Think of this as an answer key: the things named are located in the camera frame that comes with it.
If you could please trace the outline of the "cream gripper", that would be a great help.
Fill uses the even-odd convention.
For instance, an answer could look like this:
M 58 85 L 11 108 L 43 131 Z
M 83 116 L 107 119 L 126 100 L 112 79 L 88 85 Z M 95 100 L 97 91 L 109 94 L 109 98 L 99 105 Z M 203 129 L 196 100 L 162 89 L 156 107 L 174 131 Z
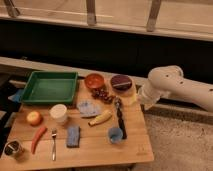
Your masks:
M 135 87 L 132 87 L 131 89 L 129 89 L 125 93 L 123 100 L 126 106 L 130 106 L 136 103 L 138 101 L 137 89 Z

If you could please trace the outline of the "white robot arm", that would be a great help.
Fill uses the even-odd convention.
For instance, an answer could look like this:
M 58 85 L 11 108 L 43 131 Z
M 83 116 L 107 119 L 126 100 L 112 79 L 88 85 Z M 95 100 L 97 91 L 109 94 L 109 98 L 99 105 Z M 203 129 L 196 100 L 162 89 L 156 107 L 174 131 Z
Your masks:
M 186 79 L 176 65 L 153 68 L 138 91 L 130 88 L 125 93 L 125 97 L 131 98 L 128 105 L 139 102 L 148 108 L 165 96 L 182 98 L 213 112 L 213 84 Z

